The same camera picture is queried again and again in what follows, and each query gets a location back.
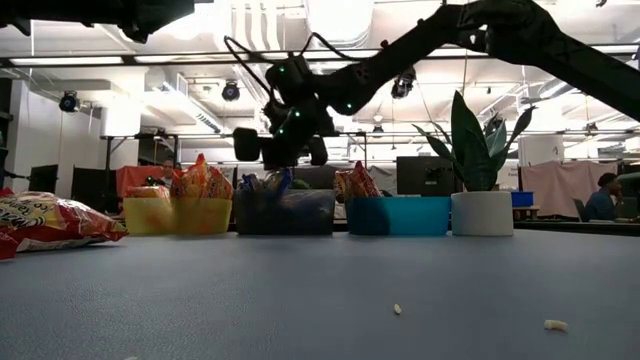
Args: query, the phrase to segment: snake plant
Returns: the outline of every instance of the snake plant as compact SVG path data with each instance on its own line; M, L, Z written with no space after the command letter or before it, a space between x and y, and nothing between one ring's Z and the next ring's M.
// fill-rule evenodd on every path
M435 122L436 132L442 134L449 150L440 139L430 135L419 126L413 126L427 138L429 145L441 158L451 161L453 171L465 185L467 191L490 191L498 179L498 171L507 160L509 147L529 123L535 107L527 109L513 129L507 141L505 122L496 131L485 135L476 116L469 110L462 95L456 91L451 107L451 137Z

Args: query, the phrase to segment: food crumb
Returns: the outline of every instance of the food crumb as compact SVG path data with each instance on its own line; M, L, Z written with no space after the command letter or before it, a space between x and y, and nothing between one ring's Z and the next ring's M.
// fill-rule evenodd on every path
M569 331L569 324L560 320L545 320L544 328L547 330Z

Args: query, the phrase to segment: white pot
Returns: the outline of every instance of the white pot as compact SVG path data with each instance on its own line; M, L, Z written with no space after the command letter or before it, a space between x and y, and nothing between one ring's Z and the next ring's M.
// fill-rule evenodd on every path
M451 195L451 232L466 236L513 236L511 193L470 191Z

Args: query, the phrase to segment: person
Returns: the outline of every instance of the person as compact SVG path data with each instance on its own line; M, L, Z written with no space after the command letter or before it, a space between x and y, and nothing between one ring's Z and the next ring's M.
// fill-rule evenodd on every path
M169 156L162 163L162 183L164 186L171 188L173 182L173 156Z
M622 204L622 186L618 182L618 176L613 173L605 173L600 176L598 186L600 186L600 190L591 194L585 206L586 221L613 221Z

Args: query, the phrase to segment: black monitor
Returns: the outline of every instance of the black monitor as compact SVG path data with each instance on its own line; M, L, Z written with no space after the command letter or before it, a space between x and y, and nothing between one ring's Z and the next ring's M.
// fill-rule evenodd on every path
M73 168L71 199L99 211L117 212L116 171L110 170L109 186L106 188L107 172L104 169Z
M451 162L431 156L399 156L396 159L398 194L449 196L460 186Z
M58 165L34 166L29 175L29 191L55 194L58 182Z

